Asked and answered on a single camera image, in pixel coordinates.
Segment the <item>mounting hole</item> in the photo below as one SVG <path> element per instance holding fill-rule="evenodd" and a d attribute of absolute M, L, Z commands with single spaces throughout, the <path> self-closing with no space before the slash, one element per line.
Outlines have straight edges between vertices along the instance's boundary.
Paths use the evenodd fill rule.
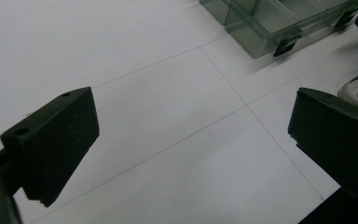
<path fill-rule="evenodd" d="M 20 135 L 23 135 L 28 132 L 29 132 L 28 129 L 18 129 L 16 132 L 14 132 L 14 134 L 16 134 L 17 136 L 20 136 Z"/>

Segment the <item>translucent plastic box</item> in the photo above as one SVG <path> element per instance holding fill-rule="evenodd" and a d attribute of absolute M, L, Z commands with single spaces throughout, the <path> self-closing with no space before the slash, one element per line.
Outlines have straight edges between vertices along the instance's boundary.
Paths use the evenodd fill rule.
<path fill-rule="evenodd" d="M 254 58 L 279 56 L 301 37 L 338 28 L 358 12 L 358 0 L 200 0 Z"/>

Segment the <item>floor tile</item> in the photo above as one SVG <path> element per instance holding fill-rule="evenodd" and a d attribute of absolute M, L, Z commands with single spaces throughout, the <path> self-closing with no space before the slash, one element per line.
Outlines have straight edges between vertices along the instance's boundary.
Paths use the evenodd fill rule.
<path fill-rule="evenodd" d="M 0 2 L 0 133 L 62 92 L 225 35 L 197 0 Z"/>
<path fill-rule="evenodd" d="M 290 224 L 320 202 L 244 108 L 35 224 Z"/>
<path fill-rule="evenodd" d="M 278 58 L 267 55 L 255 60 L 231 36 L 203 46 L 202 50 L 249 104 L 318 64 L 337 57 L 336 53 L 342 46 L 358 41 L 355 26 L 343 32 L 330 33 L 330 30 L 322 30 L 305 37 L 299 41 L 294 52 Z M 319 41 L 306 46 L 315 40 Z"/>
<path fill-rule="evenodd" d="M 101 135 L 49 209 L 17 195 L 34 220 L 244 106 L 200 49 L 93 91 Z"/>
<path fill-rule="evenodd" d="M 331 60 L 249 105 L 324 198 L 330 196 L 338 184 L 296 147 L 296 141 L 290 138 L 287 128 L 298 88 L 307 87 L 337 94 L 343 84 L 358 76 L 358 42 L 343 46 L 334 55 Z"/>

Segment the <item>black latch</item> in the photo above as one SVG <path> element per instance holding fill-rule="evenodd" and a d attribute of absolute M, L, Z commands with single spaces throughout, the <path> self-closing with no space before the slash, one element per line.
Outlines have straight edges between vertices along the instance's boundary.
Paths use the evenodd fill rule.
<path fill-rule="evenodd" d="M 281 43 L 279 44 L 278 48 L 275 50 L 274 57 L 278 57 L 285 52 L 291 50 L 297 40 L 301 38 L 301 30 L 295 30 L 294 32 L 287 34 L 286 38 L 281 40 Z"/>
<path fill-rule="evenodd" d="M 347 24 L 348 22 L 351 21 L 351 19 L 354 17 L 354 15 L 356 15 L 356 13 L 358 12 L 358 7 L 355 7 L 351 10 L 346 11 L 341 18 L 339 19 L 339 21 L 336 23 L 336 25 L 334 26 L 335 29 L 342 27 L 343 25 Z"/>
<path fill-rule="evenodd" d="M 2 133 L 0 223 L 21 223 L 12 197 L 19 188 L 50 206 L 99 133 L 90 87 L 56 97 Z"/>

